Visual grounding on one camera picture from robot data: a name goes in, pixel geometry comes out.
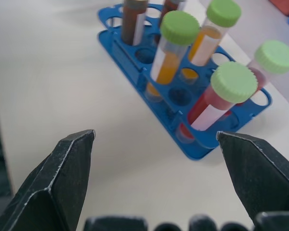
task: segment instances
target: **test tube rack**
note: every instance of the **test tube rack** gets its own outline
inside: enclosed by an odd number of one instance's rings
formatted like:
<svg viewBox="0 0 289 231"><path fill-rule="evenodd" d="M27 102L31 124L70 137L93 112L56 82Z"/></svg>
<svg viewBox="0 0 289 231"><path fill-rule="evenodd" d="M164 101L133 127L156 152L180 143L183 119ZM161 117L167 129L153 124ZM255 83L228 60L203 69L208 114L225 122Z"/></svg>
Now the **test tube rack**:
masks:
<svg viewBox="0 0 289 231"><path fill-rule="evenodd" d="M149 4L149 8L159 11L162 10L162 7L158 4ZM147 16L141 44L129 46L121 40L121 26L114 25L115 18L122 18L122 4L101 9L98 16L106 27L106 30L98 35L100 43L188 158L192 160L203 158L218 146L217 131L238 131L272 103L270 94L262 89L268 99L267 105L261 106L252 100L247 100L241 106L233 107L229 116L220 119L206 131L197 131L188 124L187 114L209 85L210 77L218 67L217 64L211 59L206 66L195 66L189 62L187 52L173 81L168 85L160 85L150 77L157 49L154 37L159 34L159 19ZM230 61L234 61L221 47L217 48L216 53L221 53ZM194 84L188 85L180 80L179 75L182 68L189 68L198 73L199 77ZM159 91L163 101L153 103L145 97L145 88L148 82ZM175 132L181 122L195 137L194 142L181 143L176 137Z"/></svg>

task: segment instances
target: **table surface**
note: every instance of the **table surface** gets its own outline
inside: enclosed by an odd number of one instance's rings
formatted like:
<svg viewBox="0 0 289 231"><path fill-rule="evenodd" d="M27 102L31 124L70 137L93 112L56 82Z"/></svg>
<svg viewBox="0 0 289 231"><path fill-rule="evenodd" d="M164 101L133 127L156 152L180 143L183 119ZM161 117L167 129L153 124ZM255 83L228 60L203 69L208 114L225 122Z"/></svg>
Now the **table surface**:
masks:
<svg viewBox="0 0 289 231"><path fill-rule="evenodd" d="M153 229L194 214L220 226L252 222L233 189L219 148L185 157L97 40L98 9L115 0L0 1L0 131L13 189L70 133L93 128L89 186L78 230L89 216L140 215ZM204 7L186 11L202 22ZM247 55L227 35L222 46ZM289 104L273 104L240 130L266 139L289 160Z"/></svg>

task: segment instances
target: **green cap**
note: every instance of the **green cap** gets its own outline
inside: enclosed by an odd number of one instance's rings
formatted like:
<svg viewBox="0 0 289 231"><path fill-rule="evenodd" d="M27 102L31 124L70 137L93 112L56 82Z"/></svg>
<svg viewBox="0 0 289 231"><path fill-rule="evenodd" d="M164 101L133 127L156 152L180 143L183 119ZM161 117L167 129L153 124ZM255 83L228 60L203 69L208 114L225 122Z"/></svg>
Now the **green cap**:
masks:
<svg viewBox="0 0 289 231"><path fill-rule="evenodd" d="M241 16L241 8L232 0L213 0L207 9L207 17L221 27L232 27Z"/></svg>
<svg viewBox="0 0 289 231"><path fill-rule="evenodd" d="M197 19L183 11L171 11L165 14L160 32L169 42L177 45L190 45L199 33Z"/></svg>
<svg viewBox="0 0 289 231"><path fill-rule="evenodd" d="M242 103L255 93L258 82L246 66L236 62L226 62L213 73L211 86L223 100Z"/></svg>
<svg viewBox="0 0 289 231"><path fill-rule="evenodd" d="M289 71L289 46L277 40L266 41L257 49L255 60L268 72L286 73Z"/></svg>

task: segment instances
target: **white label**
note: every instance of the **white label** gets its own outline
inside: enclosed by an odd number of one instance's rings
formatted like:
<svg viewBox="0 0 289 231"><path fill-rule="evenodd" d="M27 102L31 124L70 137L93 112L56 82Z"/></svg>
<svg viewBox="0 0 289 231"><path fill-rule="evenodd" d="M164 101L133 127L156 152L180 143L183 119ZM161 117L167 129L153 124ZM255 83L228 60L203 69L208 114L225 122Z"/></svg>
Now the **white label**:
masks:
<svg viewBox="0 0 289 231"><path fill-rule="evenodd" d="M152 69L151 69L151 78L156 81L158 79L160 70L163 66L163 62L165 59L166 54L162 51L159 47L156 51L156 55L153 61Z"/></svg>
<svg viewBox="0 0 289 231"><path fill-rule="evenodd" d="M144 32L145 12L137 15L136 27L134 32L133 46L141 42Z"/></svg>
<svg viewBox="0 0 289 231"><path fill-rule="evenodd" d="M185 7L185 5L186 5L186 2L187 1L181 1L180 3L179 3L179 5L178 5L178 11L182 11L182 10L184 10L184 7Z"/></svg>
<svg viewBox="0 0 289 231"><path fill-rule="evenodd" d="M192 123L192 128L198 131L207 130L212 124L222 117L228 110L219 110L209 105L198 118Z"/></svg>
<svg viewBox="0 0 289 231"><path fill-rule="evenodd" d="M192 58L192 64L196 66L204 66L207 64L207 61L216 50L219 41L220 39L211 38L205 35L194 57Z"/></svg>

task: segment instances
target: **blue object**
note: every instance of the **blue object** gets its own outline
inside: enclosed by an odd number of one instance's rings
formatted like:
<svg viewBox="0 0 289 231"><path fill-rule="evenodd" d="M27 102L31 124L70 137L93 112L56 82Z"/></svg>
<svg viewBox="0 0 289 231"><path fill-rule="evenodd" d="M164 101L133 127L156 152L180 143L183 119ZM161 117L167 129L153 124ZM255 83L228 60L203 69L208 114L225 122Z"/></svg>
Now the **blue object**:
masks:
<svg viewBox="0 0 289 231"><path fill-rule="evenodd" d="M121 40L121 26L111 26L113 25L114 18L122 18L122 13L119 11L120 7L122 7L122 4L103 8L99 11L99 18L107 28L107 30L100 32L98 35L100 43L188 158L192 160L203 158L218 146L216 140L217 131L238 131L271 104L272 99L270 94L262 89L268 98L268 104L266 106L260 106L248 100L242 106L233 107L231 109L232 114L224 119L220 119L208 130L194 130L187 122L187 114L209 85L210 77L218 67L217 64L211 59L204 67L195 66L188 61L188 50L181 62L179 70L182 68L190 68L196 71L199 75L197 81L193 85L187 85L180 80L180 71L178 71L170 84L160 85L156 83L151 79L150 71L157 49L154 36L159 34L158 18L147 16L146 21L148 21L150 25L145 26L141 44L138 46L129 46ZM149 7L159 11L162 10L162 5L149 4ZM221 47L217 48L216 53L221 53L227 56L230 61L234 61ZM152 103L144 96L148 82L151 82L163 96L163 101ZM184 144L177 139L175 131L181 122L185 124L195 137L193 143Z"/></svg>

